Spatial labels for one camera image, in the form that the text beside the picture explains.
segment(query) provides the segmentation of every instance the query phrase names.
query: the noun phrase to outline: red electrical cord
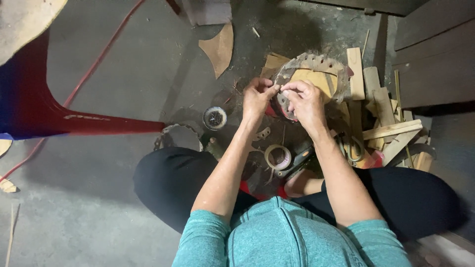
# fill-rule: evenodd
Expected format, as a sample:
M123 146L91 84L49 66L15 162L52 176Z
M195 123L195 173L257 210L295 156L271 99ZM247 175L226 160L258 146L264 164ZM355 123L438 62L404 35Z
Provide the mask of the red electrical cord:
M109 52L109 49L111 48L112 44L117 40L117 38L119 37L119 34L122 32L123 28L125 27L125 25L127 24L127 22L129 21L130 17L132 16L132 14L134 14L134 12L137 10L137 8L139 8L140 5L142 5L142 3L145 2L145 0L139 0L135 6L129 11L129 13L127 14L127 16L125 16L125 18L122 20L122 22L120 23L119 27L117 28L117 30L115 31L114 35L112 35L112 38L109 40L109 42L107 43L107 45L105 46L105 48L102 50L102 52L99 54L99 57L95 60L95 62L92 64L92 66L89 68L89 70L86 72L86 74L81 78L81 80L79 81L79 83L76 85L76 87L74 88L73 92L69 95L69 97L66 99L66 102L64 102L63 104L63 107L65 108L68 108L69 105L71 104L71 102L73 101L74 97L76 96L77 92L79 91L79 88L81 88L81 86L83 85L83 83L85 81L88 80L88 78L94 74L95 70L97 69L97 67L99 66L99 64L101 64L102 60L104 59L104 57L106 56L107 52ZM46 140L46 138L41 138L41 140L38 142L38 144L36 144L36 146L33 148L33 150L30 152L30 154L24 159L22 160L20 163L18 163L17 165L15 165L15 167L13 167L11 170L9 170L3 177L0 177L0 182L3 180L3 179L6 179L8 176L10 176L10 174L12 174L16 169L18 169L19 167L21 167L25 162L27 162L35 153L36 151L39 150L41 144Z

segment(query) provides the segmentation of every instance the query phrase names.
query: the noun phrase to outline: black pants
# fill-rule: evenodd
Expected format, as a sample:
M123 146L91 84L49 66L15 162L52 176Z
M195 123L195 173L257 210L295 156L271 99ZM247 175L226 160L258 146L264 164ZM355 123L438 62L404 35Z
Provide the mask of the black pants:
M195 198L217 163L208 152L186 148L154 151L140 160L135 170L135 193L158 218L182 233ZM437 176L397 167L355 171L400 240L444 232L462 222L459 198ZM325 183L322 192L292 201L335 225ZM256 202L240 191L234 213Z

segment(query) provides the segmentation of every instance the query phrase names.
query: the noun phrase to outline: forearm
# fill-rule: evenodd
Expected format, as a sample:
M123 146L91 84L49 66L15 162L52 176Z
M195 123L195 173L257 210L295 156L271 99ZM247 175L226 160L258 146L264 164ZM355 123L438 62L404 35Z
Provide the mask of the forearm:
M343 157L326 127L310 136L320 162L328 199L339 225L349 226L366 219L382 219L365 186Z
M231 144L198 193L191 211L208 210L229 222L249 155L251 136L256 133L255 125L246 121L241 123Z

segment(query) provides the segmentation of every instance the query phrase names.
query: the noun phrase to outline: hand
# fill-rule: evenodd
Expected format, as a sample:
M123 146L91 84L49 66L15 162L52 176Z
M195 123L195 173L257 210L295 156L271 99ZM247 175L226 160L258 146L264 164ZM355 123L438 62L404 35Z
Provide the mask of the hand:
M265 78L254 78L244 88L242 120L258 128L269 100L277 94L280 85L272 86L273 82Z
M288 110L294 112L311 137L316 130L327 128L320 88L305 80L288 83L280 90L290 100Z

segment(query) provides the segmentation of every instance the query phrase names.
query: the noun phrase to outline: person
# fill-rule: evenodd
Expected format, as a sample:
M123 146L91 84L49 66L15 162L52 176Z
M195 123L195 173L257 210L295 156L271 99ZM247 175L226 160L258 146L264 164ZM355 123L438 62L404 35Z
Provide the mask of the person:
M258 202L239 182L279 90L312 138L324 179L302 170L285 185L295 198ZM438 177L408 168L352 168L329 133L322 94L309 81L280 88L254 78L244 89L242 122L219 161L209 152L163 148L139 162L137 196L182 233L173 266L409 267L400 240L458 224L458 197Z

